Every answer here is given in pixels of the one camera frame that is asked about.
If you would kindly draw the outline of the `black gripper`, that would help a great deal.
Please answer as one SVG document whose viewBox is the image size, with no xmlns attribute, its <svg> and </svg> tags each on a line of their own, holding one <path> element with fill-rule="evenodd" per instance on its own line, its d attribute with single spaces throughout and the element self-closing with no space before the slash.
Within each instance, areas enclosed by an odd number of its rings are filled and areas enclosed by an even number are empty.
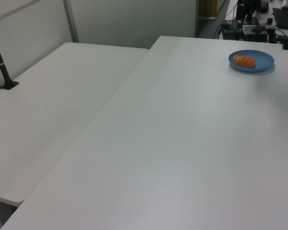
<svg viewBox="0 0 288 230">
<path fill-rule="evenodd" d="M 254 23 L 259 24 L 261 0 L 244 0 L 246 14 L 246 23 L 252 22 L 252 16 L 255 18 Z"/>
</svg>

